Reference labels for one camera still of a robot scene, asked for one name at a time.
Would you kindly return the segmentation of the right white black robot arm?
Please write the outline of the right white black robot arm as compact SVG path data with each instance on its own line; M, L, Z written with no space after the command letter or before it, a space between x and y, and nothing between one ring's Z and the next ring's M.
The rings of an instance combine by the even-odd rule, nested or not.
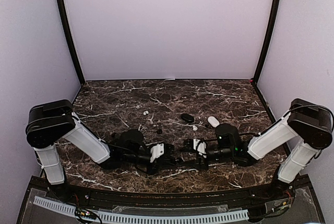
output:
M300 141L287 159L275 171L273 183L266 189L271 200L277 200L287 190L287 185L333 140L333 113L324 106L302 99L294 99L286 113L261 133L252 133L252 138L243 142L238 129L228 123L220 124L211 116L208 122L216 135L216 146L209 146L208 140L189 139L181 149L197 155L199 165L207 166L210 159L230 158L239 166L248 167L266 154L292 138Z

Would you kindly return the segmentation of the white oval charging case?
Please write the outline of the white oval charging case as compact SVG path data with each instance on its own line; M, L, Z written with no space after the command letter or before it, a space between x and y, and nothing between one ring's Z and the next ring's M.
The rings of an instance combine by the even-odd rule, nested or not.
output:
M220 122L214 116L208 117L207 121L213 128L216 128L220 125Z

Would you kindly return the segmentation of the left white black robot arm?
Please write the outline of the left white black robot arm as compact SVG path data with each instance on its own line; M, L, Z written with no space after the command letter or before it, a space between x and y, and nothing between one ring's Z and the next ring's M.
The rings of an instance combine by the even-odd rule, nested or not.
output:
M65 183L65 171L56 148L60 139L76 146L106 170L131 163L139 171L154 175L181 163L173 156L173 145L164 142L146 145L144 135L137 129L122 132L111 142L104 141L86 127L66 99L32 107L26 137L39 158L48 182L53 185L54 194L62 201L69 201L74 196L74 190Z

